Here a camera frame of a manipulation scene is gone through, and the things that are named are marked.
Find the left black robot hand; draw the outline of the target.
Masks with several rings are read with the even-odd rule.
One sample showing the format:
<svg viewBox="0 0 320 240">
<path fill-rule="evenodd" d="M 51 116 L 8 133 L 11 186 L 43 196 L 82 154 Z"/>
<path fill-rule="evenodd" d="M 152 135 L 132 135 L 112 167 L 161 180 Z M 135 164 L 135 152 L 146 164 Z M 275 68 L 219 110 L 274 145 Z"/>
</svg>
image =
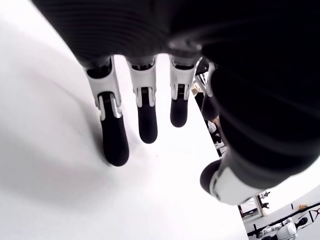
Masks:
<svg viewBox="0 0 320 240">
<path fill-rule="evenodd" d="M 169 55 L 170 121 L 182 127 L 201 58 L 202 105 L 219 118 L 227 152 L 202 188 L 239 205 L 307 169 L 320 155 L 320 3 L 317 0 L 36 0 L 85 70 L 101 112 L 103 150 L 129 158 L 114 56 L 128 62 L 145 143 L 158 135 L 156 57 Z"/>
</svg>

